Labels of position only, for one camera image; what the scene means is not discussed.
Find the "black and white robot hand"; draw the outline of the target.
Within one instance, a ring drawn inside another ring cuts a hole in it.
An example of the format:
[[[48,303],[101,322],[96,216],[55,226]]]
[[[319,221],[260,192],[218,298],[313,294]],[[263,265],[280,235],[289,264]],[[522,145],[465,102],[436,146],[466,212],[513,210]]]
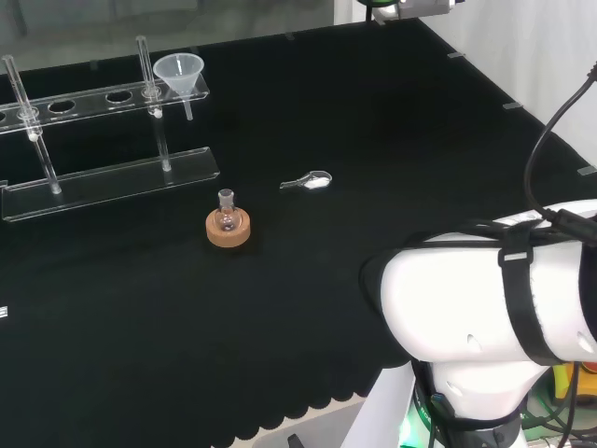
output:
[[[445,15],[459,3],[461,0],[359,1],[366,8],[366,19],[379,23]]]

